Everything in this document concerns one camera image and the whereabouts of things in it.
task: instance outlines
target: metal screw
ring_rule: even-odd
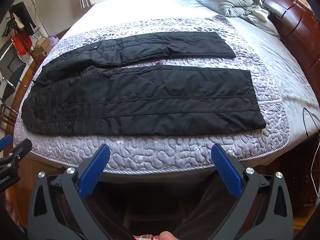
[[[45,176],[44,171],[41,171],[41,172],[38,173],[38,177],[39,178],[43,178],[44,176]]]
[[[279,172],[279,171],[276,173],[276,176],[277,176],[277,178],[279,178],[279,179],[282,179],[282,177],[283,177],[282,173]]]
[[[246,168],[245,172],[248,174],[254,174],[254,169],[253,168]]]
[[[70,167],[70,168],[67,169],[67,173],[68,174],[73,174],[73,173],[75,173],[75,171],[76,171],[76,169],[73,168],[73,167]]]

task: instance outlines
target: chair backrest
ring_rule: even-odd
[[[17,50],[11,40],[8,40],[0,49],[0,73],[6,79],[10,80],[12,74],[26,63],[18,56]]]

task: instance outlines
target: black chair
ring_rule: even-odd
[[[25,85],[20,80],[22,73],[26,67],[26,63],[20,58],[12,40],[8,40],[4,46],[0,49],[0,73],[2,75],[2,80],[6,82],[4,93],[0,97],[0,129],[5,130],[1,127],[1,122],[5,122],[11,126],[14,126],[18,112],[8,106],[5,101],[15,92],[18,83],[23,87],[27,88],[30,84]],[[12,112],[15,117],[12,118],[5,114],[6,109]]]

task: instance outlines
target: dark brown pants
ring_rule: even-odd
[[[103,198],[103,195],[93,194],[92,198],[86,199],[86,204],[113,240],[133,240],[132,234]],[[205,192],[198,206],[172,233],[180,240],[207,240],[235,201],[236,198],[229,194],[218,172],[214,172],[207,178]],[[66,205],[64,211],[71,229],[80,232]]]

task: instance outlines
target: headboard panel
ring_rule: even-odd
[[[262,0],[282,43],[296,58],[320,103],[320,23],[300,0]]]

